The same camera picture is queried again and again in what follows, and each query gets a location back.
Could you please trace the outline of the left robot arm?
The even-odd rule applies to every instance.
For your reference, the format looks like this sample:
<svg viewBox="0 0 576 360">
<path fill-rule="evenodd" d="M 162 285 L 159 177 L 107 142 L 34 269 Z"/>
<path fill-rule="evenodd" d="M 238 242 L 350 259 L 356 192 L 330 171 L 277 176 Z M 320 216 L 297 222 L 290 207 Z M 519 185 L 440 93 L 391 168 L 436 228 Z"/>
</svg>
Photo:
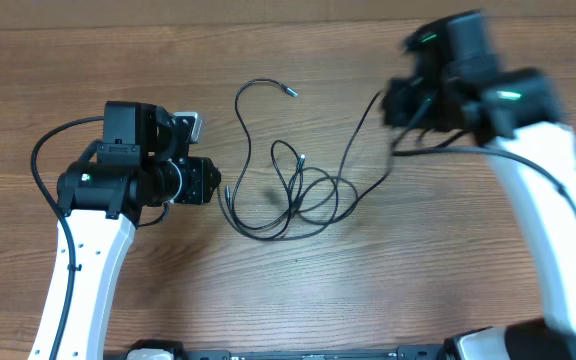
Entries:
<svg viewBox="0 0 576 360">
<path fill-rule="evenodd" d="M 31 352 L 32 359 L 100 359 L 121 267 L 144 208 L 208 203 L 221 174 L 192 157 L 202 119 L 139 102 L 109 101 L 102 136 L 93 140 L 50 193 L 31 173 L 57 217 L 55 263 Z"/>
</svg>

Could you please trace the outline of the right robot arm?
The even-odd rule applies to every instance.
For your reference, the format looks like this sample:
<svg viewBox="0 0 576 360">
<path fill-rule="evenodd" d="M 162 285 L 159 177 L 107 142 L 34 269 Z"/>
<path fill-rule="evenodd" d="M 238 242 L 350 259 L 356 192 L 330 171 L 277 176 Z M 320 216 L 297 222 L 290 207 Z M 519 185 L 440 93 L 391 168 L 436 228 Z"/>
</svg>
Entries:
<svg viewBox="0 0 576 360">
<path fill-rule="evenodd" d="M 543 314 L 448 337 L 438 359 L 576 359 L 576 136 L 548 77 L 506 70 L 484 16 L 467 11 L 419 27 L 404 42 L 413 73 L 393 78 L 384 122 L 469 135 L 505 191 L 537 273 Z"/>
</svg>

